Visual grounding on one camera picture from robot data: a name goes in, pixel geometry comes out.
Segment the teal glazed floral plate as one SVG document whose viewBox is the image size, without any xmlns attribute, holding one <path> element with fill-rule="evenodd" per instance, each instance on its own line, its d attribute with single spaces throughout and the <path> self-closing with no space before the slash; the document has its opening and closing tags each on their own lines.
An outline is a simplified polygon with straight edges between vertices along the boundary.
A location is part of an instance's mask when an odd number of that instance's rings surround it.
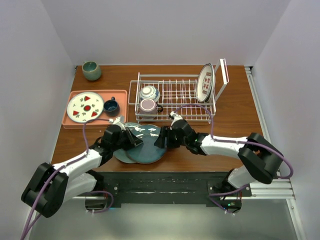
<svg viewBox="0 0 320 240">
<path fill-rule="evenodd" d="M 132 128 L 131 133 L 138 139 L 142 140 L 142 144 L 125 151 L 126 156 L 139 164 L 151 164 L 160 160 L 167 152 L 166 148 L 155 146 L 161 128 L 152 124 L 143 124 Z"/>
</svg>

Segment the grey-green beaded rim plate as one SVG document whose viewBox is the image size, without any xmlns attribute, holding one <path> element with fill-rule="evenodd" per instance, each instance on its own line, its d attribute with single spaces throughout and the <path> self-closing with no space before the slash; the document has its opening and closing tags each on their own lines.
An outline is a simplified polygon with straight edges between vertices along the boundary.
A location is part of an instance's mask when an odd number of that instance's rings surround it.
<svg viewBox="0 0 320 240">
<path fill-rule="evenodd" d="M 130 130 L 134 130 L 135 128 L 141 126 L 139 123 L 134 122 L 126 122 L 123 124 L 126 128 Z M 119 149 L 113 153 L 113 156 L 119 161 L 126 164 L 135 164 L 136 162 L 127 157 L 126 152 L 123 149 Z"/>
</svg>

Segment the purple mug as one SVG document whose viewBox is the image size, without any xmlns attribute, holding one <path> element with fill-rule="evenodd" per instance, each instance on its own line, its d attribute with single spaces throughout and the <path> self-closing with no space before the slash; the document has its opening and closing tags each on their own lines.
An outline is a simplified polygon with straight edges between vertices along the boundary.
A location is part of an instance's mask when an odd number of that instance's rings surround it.
<svg viewBox="0 0 320 240">
<path fill-rule="evenodd" d="M 139 114 L 142 115 L 143 120 L 153 120 L 162 111 L 163 106 L 150 98 L 143 99 L 139 105 Z"/>
</svg>

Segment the blue floral ceramic bowl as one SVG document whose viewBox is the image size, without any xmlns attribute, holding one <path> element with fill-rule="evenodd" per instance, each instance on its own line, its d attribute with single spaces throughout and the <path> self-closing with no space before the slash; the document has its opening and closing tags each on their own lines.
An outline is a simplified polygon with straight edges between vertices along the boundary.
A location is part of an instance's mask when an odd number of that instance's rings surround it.
<svg viewBox="0 0 320 240">
<path fill-rule="evenodd" d="M 139 92 L 139 100 L 142 101 L 144 99 L 151 99 L 157 103 L 160 99 L 160 91 L 152 85 L 147 85 Z"/>
</svg>

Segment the red Chinese text white plate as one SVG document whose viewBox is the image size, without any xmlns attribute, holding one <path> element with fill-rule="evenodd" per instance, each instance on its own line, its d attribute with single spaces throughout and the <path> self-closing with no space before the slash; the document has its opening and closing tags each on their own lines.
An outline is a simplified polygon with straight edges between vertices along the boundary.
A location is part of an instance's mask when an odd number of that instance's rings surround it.
<svg viewBox="0 0 320 240">
<path fill-rule="evenodd" d="M 210 63 L 201 69 L 196 83 L 196 97 L 200 103 L 207 102 L 211 97 L 212 72 Z"/>
</svg>

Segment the green rimmed white plate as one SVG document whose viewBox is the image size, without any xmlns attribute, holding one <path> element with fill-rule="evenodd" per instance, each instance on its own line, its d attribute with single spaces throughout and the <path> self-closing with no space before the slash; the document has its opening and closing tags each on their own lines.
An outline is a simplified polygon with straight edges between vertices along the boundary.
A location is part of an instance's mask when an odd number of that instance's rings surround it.
<svg viewBox="0 0 320 240">
<path fill-rule="evenodd" d="M 216 85 L 216 75 L 215 75 L 215 68 L 212 63 L 209 64 L 211 67 L 211 97 L 213 100 L 216 98 L 215 93 L 215 85 Z"/>
</svg>

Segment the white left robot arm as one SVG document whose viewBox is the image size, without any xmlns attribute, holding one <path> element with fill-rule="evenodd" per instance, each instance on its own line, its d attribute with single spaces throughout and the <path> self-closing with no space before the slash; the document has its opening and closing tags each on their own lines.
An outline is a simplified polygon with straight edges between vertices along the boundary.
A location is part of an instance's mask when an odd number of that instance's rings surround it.
<svg viewBox="0 0 320 240">
<path fill-rule="evenodd" d="M 130 150 L 143 141 L 121 124 L 109 125 L 103 136 L 83 153 L 57 164 L 42 163 L 24 189 L 21 200 L 42 216 L 53 216 L 62 204 L 78 195 L 99 196 L 103 177 L 94 169 L 104 165 L 115 151 Z"/>
</svg>

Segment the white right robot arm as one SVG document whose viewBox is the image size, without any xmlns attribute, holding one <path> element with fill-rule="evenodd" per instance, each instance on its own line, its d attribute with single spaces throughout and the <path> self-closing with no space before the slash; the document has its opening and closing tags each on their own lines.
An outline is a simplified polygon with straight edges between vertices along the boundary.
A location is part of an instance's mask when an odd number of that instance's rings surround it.
<svg viewBox="0 0 320 240">
<path fill-rule="evenodd" d="M 283 162 L 283 155 L 258 133 L 240 138 L 211 136 L 195 132 L 184 119 L 162 127 L 154 145 L 161 149 L 184 146 L 195 155 L 239 159 L 243 166 L 232 169 L 222 185 L 223 192 L 230 197 L 254 181 L 270 184 Z"/>
</svg>

